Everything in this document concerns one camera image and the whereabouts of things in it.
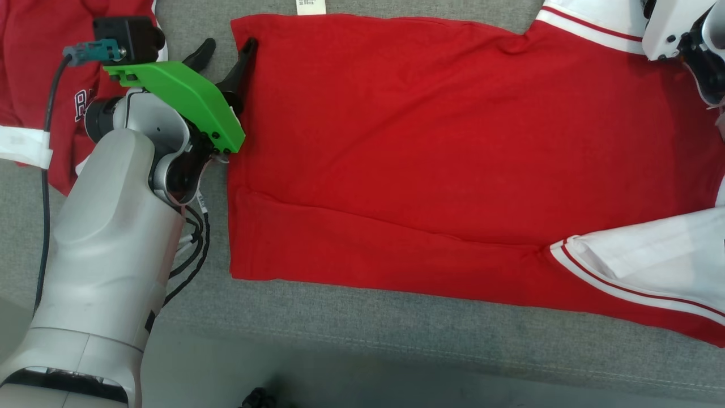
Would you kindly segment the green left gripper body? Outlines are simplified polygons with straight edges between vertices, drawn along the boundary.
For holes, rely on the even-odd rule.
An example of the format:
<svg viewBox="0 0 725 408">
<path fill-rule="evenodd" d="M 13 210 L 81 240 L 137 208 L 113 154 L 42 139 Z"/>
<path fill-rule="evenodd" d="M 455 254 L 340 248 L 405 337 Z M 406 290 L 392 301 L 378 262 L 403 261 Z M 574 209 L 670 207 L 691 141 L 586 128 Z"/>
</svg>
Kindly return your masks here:
<svg viewBox="0 0 725 408">
<path fill-rule="evenodd" d="M 219 88 L 180 61 L 104 66 L 125 87 L 145 88 L 211 137 L 220 152 L 237 153 L 245 139 L 238 120 L 241 96 L 224 96 Z"/>
</svg>

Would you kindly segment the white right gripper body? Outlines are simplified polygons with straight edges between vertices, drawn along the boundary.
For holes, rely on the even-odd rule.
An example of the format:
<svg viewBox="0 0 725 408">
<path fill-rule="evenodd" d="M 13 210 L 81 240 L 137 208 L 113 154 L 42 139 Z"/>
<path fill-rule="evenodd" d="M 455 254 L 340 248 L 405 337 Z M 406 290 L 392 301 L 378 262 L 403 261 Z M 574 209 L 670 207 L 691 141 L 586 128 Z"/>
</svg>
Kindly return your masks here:
<svg viewBox="0 0 725 408">
<path fill-rule="evenodd" d="M 646 21 L 643 51 L 650 61 L 676 57 L 681 37 L 707 15 L 716 1 L 642 1 Z"/>
</svg>

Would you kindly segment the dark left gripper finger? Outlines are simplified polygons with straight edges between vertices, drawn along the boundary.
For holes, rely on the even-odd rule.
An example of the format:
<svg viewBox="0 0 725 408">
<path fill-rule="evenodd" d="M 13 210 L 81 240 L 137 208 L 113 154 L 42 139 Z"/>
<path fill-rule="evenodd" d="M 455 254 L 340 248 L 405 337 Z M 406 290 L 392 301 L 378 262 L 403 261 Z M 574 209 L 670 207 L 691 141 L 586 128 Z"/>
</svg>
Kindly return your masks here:
<svg viewBox="0 0 725 408">
<path fill-rule="evenodd" d="M 254 69 L 254 62 L 258 49 L 256 38 L 248 38 L 238 50 L 235 65 L 229 73 L 216 84 L 224 96 L 246 95 L 249 81 Z"/>
<path fill-rule="evenodd" d="M 210 64 L 215 53 L 215 49 L 215 39 L 207 38 L 203 41 L 201 46 L 196 49 L 196 51 L 184 58 L 183 64 L 194 70 L 194 72 L 201 73 Z"/>
</svg>

